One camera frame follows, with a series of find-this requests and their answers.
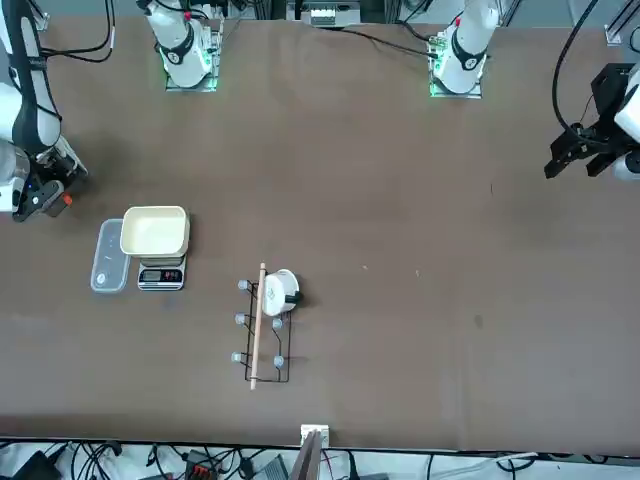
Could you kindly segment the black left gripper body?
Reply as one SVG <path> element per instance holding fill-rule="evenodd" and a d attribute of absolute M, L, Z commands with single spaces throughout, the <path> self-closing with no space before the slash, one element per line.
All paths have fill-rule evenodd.
<path fill-rule="evenodd" d="M 582 136 L 610 146 L 631 142 L 630 137 L 615 123 L 614 116 L 623 103 L 633 68 L 633 63 L 608 63 L 591 81 L 598 117 L 593 124 L 581 129 Z"/>

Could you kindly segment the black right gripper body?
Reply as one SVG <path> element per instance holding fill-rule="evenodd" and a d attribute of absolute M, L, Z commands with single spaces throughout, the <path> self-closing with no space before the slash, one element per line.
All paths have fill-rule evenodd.
<path fill-rule="evenodd" d="M 50 197 L 50 185 L 40 181 L 27 181 L 22 190 L 14 191 L 12 203 L 14 211 L 12 219 L 15 222 L 24 222 L 28 217 L 44 207 Z"/>

